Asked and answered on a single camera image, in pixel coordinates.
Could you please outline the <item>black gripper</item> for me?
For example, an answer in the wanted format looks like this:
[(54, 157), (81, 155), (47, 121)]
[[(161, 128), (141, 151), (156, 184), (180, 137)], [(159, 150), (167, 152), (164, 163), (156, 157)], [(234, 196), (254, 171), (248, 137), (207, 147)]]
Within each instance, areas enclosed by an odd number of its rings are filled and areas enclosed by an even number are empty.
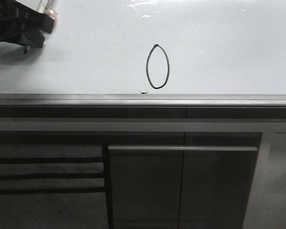
[(42, 48), (45, 37), (40, 31), (51, 34), (54, 28), (55, 16), (48, 14), (53, 4), (40, 2), (33, 10), (16, 0), (0, 0), (0, 42)]

